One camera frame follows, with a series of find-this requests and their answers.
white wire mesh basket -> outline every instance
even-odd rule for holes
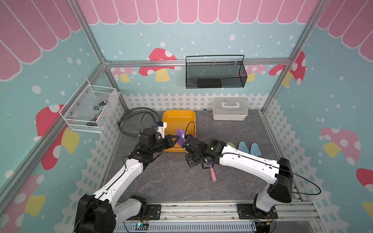
[[[94,86],[86,80],[76,98],[70,98],[60,115],[71,130],[102,133],[119,100],[115,88]]]

black wire mesh basket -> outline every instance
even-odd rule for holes
[[[244,55],[187,56],[186,88],[244,87],[247,74],[243,61]]]

pink toy handle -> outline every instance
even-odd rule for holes
[[[216,179],[216,176],[215,176],[214,169],[213,169],[212,167],[210,168],[210,172],[211,172],[212,182],[213,182],[213,183],[216,183],[216,182],[217,182],[217,179]]]

pink mushroom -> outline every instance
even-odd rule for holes
[[[172,53],[168,52],[165,49],[156,48],[149,55],[147,60],[151,60],[151,61],[177,60],[177,58],[174,55],[172,55]],[[181,70],[181,66],[141,67],[139,70],[139,73],[143,76],[148,76],[155,72],[157,82],[167,82],[168,80],[170,80],[170,76],[167,73],[167,69]]]
[[[59,111],[62,107],[63,104],[51,105],[38,112],[36,115],[36,130],[38,136],[34,138],[35,141],[39,140],[45,134],[50,125],[59,116]],[[72,132],[66,125],[41,159],[41,165],[45,170],[54,168],[60,156],[61,146],[64,146],[69,154],[72,154],[78,143],[79,134]]]
[[[330,157],[334,158],[338,152],[343,151],[349,164],[354,165],[359,160],[360,140],[353,131],[322,128],[321,135],[321,140],[325,138],[330,141],[323,146]]]
[[[356,171],[356,178],[364,187],[373,193],[373,171],[360,168]]]
[[[121,82],[130,82],[131,80],[129,79],[127,74],[136,74],[135,70],[131,67],[111,68],[110,71],[112,72],[115,80],[119,80],[120,77]]]
[[[289,73],[286,75],[285,80],[283,81],[282,85],[286,88],[289,88],[290,80],[294,77],[295,82],[299,86],[304,79],[305,75],[305,54],[302,51],[298,58],[296,59],[295,63],[293,64],[292,68],[290,69]],[[275,76],[279,75],[283,69],[284,65],[277,65],[269,71],[269,75]]]
[[[267,72],[265,65],[249,65],[246,66],[247,79],[246,82],[252,82],[255,80],[255,74],[265,74]]]
[[[32,193],[43,182],[44,175],[30,176],[4,214],[0,217],[2,233],[18,233],[22,227],[25,213],[36,217],[43,207],[45,195],[34,196]]]

box handle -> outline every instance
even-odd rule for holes
[[[225,106],[225,103],[222,102],[222,106],[223,108],[239,108],[239,103],[237,102],[236,105],[233,105],[233,106]]]

